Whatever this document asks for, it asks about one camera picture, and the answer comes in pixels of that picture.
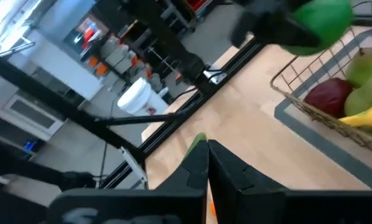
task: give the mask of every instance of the table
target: table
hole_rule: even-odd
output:
[[[215,65],[221,67],[237,51],[231,47]],[[272,45],[255,56],[146,159],[149,187],[154,189],[163,182],[180,164],[196,134],[204,132],[288,188],[369,189],[273,117],[275,106],[284,97],[272,90],[269,82],[292,57]],[[191,95],[180,97],[167,112],[176,111]],[[159,126],[151,124],[142,140]],[[216,223],[209,210],[207,223]]]

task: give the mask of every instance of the fruit basket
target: fruit basket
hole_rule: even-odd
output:
[[[361,2],[372,14],[372,1]],[[307,93],[329,78],[346,78],[352,58],[360,49],[372,48],[372,27],[350,27],[330,49],[310,57],[294,57],[271,80],[271,87],[283,94],[296,108],[360,146],[372,150],[372,132],[354,128],[304,101]]]

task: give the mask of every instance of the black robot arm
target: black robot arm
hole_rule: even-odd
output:
[[[87,172],[60,172],[49,167],[24,161],[13,156],[8,146],[0,144],[0,175],[16,174],[48,184],[57,185],[61,191],[74,188],[95,188],[96,181]]]

